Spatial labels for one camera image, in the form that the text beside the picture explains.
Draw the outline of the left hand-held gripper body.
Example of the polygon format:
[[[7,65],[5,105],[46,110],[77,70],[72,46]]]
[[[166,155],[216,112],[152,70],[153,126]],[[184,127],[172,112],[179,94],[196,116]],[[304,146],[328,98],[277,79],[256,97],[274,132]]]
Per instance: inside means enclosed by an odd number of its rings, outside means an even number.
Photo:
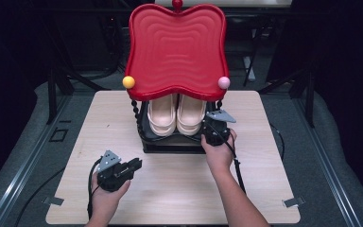
[[[109,192],[117,191],[126,180],[130,180],[131,166],[110,150],[106,150],[97,169],[98,185]]]

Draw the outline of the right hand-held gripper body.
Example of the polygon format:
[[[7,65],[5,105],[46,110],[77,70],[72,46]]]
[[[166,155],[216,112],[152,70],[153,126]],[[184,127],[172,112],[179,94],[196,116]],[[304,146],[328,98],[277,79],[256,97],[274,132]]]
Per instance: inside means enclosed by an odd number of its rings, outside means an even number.
[[[216,147],[226,142],[230,135],[227,123],[235,123],[236,120],[225,110],[207,112],[203,119],[202,133],[206,143]]]

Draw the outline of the cream white clog shoe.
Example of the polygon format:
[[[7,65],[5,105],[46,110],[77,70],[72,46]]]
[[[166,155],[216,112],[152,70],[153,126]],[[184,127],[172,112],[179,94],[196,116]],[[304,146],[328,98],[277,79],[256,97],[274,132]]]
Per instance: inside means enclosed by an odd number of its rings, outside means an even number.
[[[184,135],[199,132],[206,111],[206,102],[181,95],[177,110],[177,129]]]
[[[158,136],[171,135],[176,129],[176,104],[172,95],[149,101],[147,118],[149,126]]]

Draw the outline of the red and black shoe rack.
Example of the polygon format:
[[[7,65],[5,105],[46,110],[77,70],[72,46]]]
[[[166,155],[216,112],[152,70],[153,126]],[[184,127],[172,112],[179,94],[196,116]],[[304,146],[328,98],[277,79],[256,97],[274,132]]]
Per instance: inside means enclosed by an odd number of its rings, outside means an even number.
[[[172,0],[172,9],[144,4],[130,16],[130,54],[123,78],[135,113],[137,131],[146,153],[202,153],[199,132],[184,135],[177,129],[181,95],[206,102],[206,111],[221,110],[229,86],[224,53],[226,19],[221,9],[199,4],[188,9]],[[150,100],[172,95],[176,129],[158,136],[149,126]]]

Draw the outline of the person's right hand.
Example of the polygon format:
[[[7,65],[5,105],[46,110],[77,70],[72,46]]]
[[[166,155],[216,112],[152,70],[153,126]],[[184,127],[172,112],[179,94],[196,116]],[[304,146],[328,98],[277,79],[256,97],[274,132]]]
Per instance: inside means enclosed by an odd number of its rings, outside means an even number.
[[[235,137],[235,131],[231,130],[228,140],[222,145],[214,147],[207,143],[204,135],[201,136],[201,146],[206,153],[206,161],[214,177],[231,174],[232,148],[234,148],[233,139]]]

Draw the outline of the person's left hand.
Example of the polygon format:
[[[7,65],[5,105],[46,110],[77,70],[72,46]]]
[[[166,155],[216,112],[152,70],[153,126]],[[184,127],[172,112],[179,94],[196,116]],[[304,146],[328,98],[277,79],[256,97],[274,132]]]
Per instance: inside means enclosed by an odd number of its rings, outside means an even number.
[[[97,173],[94,173],[91,187],[95,190],[95,193],[92,196],[92,216],[90,219],[103,219],[110,223],[121,198],[130,188],[130,184],[131,181],[127,180],[117,191],[108,192],[98,186]]]

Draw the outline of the grey table clip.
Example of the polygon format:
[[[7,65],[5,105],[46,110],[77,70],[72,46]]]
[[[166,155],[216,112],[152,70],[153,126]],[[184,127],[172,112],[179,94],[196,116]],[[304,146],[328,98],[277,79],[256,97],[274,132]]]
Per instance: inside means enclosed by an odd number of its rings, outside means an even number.
[[[61,206],[63,202],[64,202],[64,199],[57,198],[57,197],[45,197],[43,199],[43,204],[47,204],[47,205]]]
[[[299,206],[303,205],[304,203],[305,203],[305,200],[303,197],[297,197],[297,198],[292,198],[292,199],[283,201],[283,205],[287,208],[299,207]]]

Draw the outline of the black metal stand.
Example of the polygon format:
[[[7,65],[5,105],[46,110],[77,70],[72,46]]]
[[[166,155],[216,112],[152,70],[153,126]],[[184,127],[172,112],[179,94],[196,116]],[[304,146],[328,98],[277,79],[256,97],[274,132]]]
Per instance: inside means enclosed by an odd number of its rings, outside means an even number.
[[[270,85],[258,91],[264,95],[270,93],[283,84],[292,81],[293,85],[288,91],[291,98],[299,98],[305,94],[304,103],[304,118],[310,127],[314,128],[313,111],[314,111],[314,93],[315,93],[315,74],[317,66],[314,63],[308,63],[304,68],[295,71],[294,73],[277,79]]]
[[[108,91],[108,88],[92,82],[74,69],[65,66],[51,66],[47,73],[49,107],[47,125],[51,124],[58,114],[57,90],[60,90],[65,96],[71,96],[75,92],[70,79],[75,79],[95,91]]]

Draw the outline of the metal floor rail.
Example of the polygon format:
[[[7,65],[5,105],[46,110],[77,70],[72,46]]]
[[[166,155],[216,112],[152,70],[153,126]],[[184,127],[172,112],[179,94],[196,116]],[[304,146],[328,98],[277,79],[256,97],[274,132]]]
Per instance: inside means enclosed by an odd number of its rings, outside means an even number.
[[[335,172],[335,169],[326,153],[326,149],[321,142],[319,135],[316,132],[316,129],[311,127],[307,122],[304,113],[303,102],[300,99],[293,99],[292,102],[297,109],[298,115],[304,124],[306,132],[309,134],[309,137],[315,148],[315,155],[317,157],[318,163],[320,164],[320,168],[329,185],[329,188],[331,189],[333,197],[337,203],[343,219],[346,222],[347,227],[363,227],[352,206],[352,203],[349,200],[346,190],[344,189]]]
[[[48,136],[54,131],[58,117],[71,98],[71,96],[60,97],[56,108],[57,113],[49,124],[46,123],[49,114],[48,100],[41,97],[37,101],[30,120],[0,170],[0,226],[5,222],[22,193],[29,176],[43,154],[43,146],[47,143]]]

